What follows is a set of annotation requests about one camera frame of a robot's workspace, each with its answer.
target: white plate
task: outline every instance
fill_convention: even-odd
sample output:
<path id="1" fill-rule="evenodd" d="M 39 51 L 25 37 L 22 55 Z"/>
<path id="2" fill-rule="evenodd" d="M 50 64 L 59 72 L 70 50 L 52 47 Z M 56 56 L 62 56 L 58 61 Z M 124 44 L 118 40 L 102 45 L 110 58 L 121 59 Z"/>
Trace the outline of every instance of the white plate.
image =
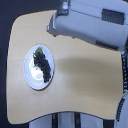
<path id="1" fill-rule="evenodd" d="M 51 68 L 51 72 L 50 72 L 51 78 L 47 83 L 44 83 L 43 72 L 40 70 L 40 68 L 34 67 L 33 53 L 35 53 L 35 51 L 38 48 L 41 48 L 43 50 L 43 53 L 45 54 L 45 58 L 46 60 L 48 60 L 48 63 Z M 48 86 L 48 84 L 50 83 L 53 77 L 53 73 L 54 73 L 54 61 L 50 51 L 42 45 L 36 45 L 32 47 L 28 51 L 24 60 L 24 76 L 28 85 L 35 90 L 41 90 L 46 86 Z"/>

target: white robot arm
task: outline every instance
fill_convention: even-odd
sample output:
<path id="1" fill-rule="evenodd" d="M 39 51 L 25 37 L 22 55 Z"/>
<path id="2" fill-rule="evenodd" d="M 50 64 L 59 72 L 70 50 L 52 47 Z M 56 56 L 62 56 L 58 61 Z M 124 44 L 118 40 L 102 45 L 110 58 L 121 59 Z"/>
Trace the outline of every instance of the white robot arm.
<path id="1" fill-rule="evenodd" d="M 60 0 L 47 31 L 112 50 L 128 47 L 128 3 L 121 0 Z"/>

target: table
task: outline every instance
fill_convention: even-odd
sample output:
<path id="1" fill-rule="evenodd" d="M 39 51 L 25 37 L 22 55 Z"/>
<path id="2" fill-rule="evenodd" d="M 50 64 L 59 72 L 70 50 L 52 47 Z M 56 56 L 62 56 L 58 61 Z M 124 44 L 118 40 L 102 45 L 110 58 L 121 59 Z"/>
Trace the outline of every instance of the table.
<path id="1" fill-rule="evenodd" d="M 29 122 L 61 111 L 83 112 L 114 119 L 123 94 L 121 54 L 79 39 L 46 32 L 55 11 L 24 15 L 13 24 L 7 62 L 7 116 L 11 124 Z M 41 44 L 53 55 L 50 85 L 35 91 L 24 78 L 24 58 Z"/>

